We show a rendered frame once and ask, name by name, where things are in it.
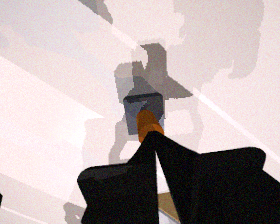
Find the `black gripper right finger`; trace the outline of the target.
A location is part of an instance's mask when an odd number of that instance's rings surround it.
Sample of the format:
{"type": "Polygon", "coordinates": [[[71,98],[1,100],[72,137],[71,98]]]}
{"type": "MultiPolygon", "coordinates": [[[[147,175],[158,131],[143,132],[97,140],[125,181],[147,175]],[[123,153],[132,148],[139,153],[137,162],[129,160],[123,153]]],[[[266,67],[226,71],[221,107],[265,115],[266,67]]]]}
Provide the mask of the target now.
{"type": "Polygon", "coordinates": [[[206,174],[264,168],[266,153],[257,147],[198,153],[158,131],[153,131],[155,150],[181,224],[197,224],[201,181],[206,174]]]}

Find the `grey square block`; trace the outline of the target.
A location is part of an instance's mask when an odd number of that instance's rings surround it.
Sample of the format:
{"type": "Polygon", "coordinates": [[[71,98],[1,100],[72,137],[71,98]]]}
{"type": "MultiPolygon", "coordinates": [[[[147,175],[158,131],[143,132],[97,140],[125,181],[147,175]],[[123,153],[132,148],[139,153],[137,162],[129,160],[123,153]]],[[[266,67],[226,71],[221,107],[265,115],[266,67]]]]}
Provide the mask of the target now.
{"type": "Polygon", "coordinates": [[[165,131],[163,95],[159,92],[125,96],[123,104],[129,135],[138,134],[136,117],[142,110],[150,110],[165,131]]]}

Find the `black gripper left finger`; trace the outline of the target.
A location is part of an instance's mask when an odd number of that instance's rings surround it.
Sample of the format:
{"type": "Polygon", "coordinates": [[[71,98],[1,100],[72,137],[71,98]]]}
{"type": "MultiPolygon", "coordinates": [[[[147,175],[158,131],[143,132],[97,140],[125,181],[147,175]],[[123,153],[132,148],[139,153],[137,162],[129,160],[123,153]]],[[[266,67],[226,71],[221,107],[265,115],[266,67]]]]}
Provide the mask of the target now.
{"type": "Polygon", "coordinates": [[[128,162],[86,168],[77,178],[86,202],[93,198],[145,194],[150,218],[159,224],[155,139],[149,131],[128,162]]]}

